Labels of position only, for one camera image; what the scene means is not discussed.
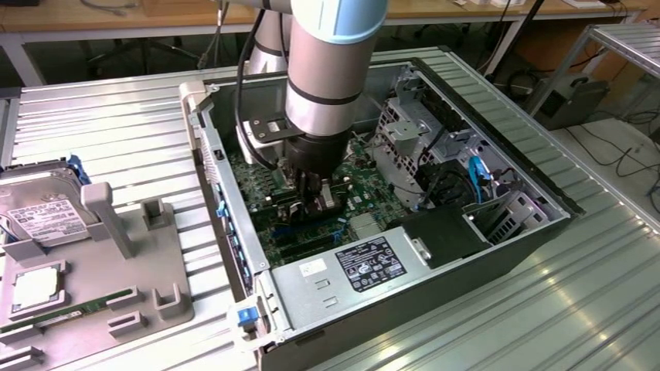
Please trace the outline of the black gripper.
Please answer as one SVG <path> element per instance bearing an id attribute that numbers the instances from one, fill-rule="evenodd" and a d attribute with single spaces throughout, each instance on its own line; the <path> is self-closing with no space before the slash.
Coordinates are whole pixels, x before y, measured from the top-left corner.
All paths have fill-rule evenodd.
<path id="1" fill-rule="evenodd" d="M 302 134 L 285 139 L 285 158 L 306 174 L 328 179 L 344 161 L 349 130 L 330 136 Z"/>

